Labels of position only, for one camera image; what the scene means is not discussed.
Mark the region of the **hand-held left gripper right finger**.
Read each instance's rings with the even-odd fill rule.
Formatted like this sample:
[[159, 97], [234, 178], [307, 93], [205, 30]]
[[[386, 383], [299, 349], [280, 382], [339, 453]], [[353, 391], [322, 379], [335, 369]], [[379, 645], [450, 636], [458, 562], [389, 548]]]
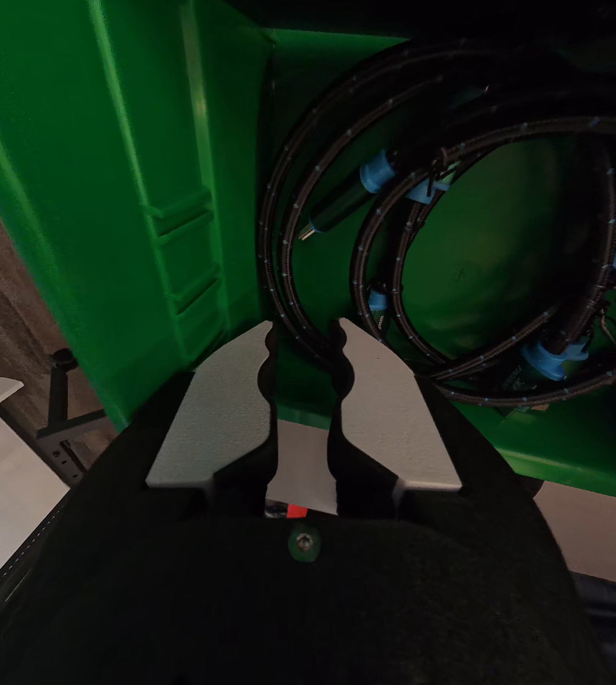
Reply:
[[341, 401], [346, 441], [394, 476], [393, 493], [459, 492], [460, 477], [414, 373], [353, 322], [337, 322], [353, 376]]

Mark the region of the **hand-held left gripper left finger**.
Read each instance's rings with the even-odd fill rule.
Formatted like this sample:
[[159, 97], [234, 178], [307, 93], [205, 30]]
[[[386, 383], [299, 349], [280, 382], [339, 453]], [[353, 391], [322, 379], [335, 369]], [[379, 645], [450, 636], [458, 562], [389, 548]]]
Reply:
[[146, 476], [150, 488], [207, 488], [214, 475], [270, 437], [271, 407], [259, 374], [272, 322], [218, 348], [194, 371]]

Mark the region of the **green plastic bin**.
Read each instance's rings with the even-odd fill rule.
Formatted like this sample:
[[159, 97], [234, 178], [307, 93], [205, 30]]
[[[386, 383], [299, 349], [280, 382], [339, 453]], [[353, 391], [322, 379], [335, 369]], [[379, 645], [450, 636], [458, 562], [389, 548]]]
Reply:
[[410, 37], [589, 38], [616, 1], [0, 1], [0, 220], [115, 427], [263, 318], [264, 77], [284, 135]]

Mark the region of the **black metal frame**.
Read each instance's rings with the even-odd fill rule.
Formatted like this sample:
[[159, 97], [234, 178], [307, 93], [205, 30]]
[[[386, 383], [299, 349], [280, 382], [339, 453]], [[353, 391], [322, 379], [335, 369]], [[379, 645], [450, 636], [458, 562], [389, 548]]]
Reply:
[[86, 433], [110, 430], [113, 425], [103, 409], [69, 418], [67, 376], [78, 368], [78, 362], [68, 348], [53, 353], [50, 361], [47, 424], [37, 431], [36, 443], [47, 466], [66, 486], [73, 488], [87, 469], [76, 455], [71, 440]]

